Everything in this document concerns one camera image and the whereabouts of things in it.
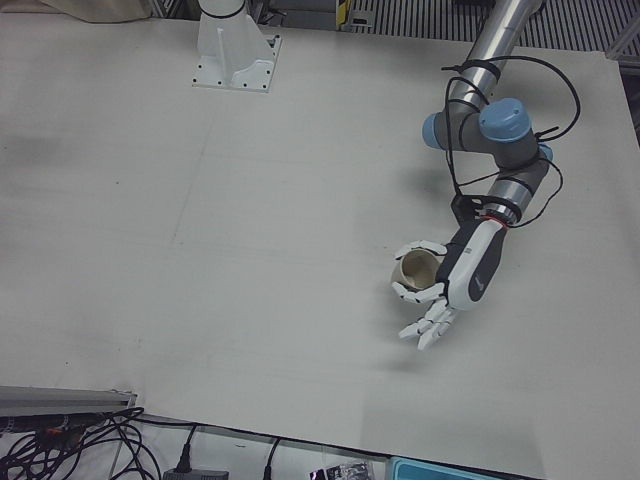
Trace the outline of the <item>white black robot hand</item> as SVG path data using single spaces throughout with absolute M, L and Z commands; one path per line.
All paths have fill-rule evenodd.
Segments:
M 493 217 L 461 224 L 448 243 L 418 240 L 394 255 L 391 287 L 403 301 L 426 311 L 399 332 L 424 350 L 437 342 L 456 317 L 474 309 L 496 273 L 508 226 Z

